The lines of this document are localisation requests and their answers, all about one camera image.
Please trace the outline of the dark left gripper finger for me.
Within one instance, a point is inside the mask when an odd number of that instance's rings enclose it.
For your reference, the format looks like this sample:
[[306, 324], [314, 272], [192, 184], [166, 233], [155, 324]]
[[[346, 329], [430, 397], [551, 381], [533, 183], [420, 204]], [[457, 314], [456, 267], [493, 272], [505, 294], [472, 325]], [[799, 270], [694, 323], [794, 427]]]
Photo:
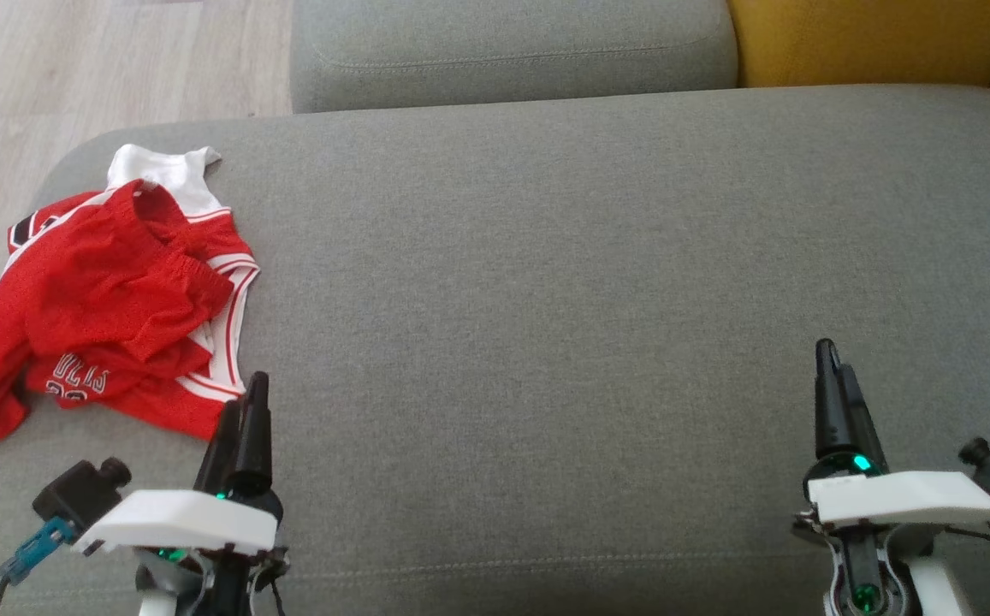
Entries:
[[233, 495], [263, 495], [272, 487], [272, 413], [269, 391], [269, 375], [256, 371], [238, 403], [237, 446], [229, 472], [229, 491]]
[[241, 408], [243, 398], [236, 398], [224, 403], [220, 417], [205, 449], [196, 476], [196, 491], [204, 494], [226, 494], [226, 477], [231, 471], [231, 464], [238, 453], [241, 434]]

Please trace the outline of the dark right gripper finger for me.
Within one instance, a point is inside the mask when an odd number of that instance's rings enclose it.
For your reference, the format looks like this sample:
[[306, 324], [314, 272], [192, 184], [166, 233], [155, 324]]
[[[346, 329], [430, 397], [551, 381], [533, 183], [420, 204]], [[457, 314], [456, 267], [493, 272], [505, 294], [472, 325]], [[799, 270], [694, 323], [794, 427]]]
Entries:
[[850, 421], [851, 441], [857, 451], [870, 461], [874, 471], [889, 471], [885, 453], [879, 441], [874, 420], [868, 409], [867, 401], [859, 386], [858, 378], [851, 365], [839, 367], [840, 387], [842, 387], [847, 420]]
[[843, 364], [831, 339], [815, 343], [815, 456], [853, 451], [853, 426], [845, 398]]

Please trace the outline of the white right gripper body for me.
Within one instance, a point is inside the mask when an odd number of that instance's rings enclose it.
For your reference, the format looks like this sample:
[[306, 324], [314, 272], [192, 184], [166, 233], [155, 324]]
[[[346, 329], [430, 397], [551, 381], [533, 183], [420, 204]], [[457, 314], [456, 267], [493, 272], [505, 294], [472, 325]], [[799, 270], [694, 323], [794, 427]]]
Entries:
[[990, 525], [990, 495], [962, 471], [881, 473], [861, 453], [831, 453], [810, 467], [803, 490], [808, 507], [793, 518], [793, 533], [808, 542], [848, 530]]

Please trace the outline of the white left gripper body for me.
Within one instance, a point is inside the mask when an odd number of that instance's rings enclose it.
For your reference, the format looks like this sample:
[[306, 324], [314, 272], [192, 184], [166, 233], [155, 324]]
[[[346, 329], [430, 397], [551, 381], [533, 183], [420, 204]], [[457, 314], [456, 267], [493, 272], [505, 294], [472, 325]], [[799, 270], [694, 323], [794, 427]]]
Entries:
[[156, 591], [263, 591], [290, 570], [278, 542], [283, 512], [271, 489], [141, 489], [92, 523], [74, 550], [132, 551]]

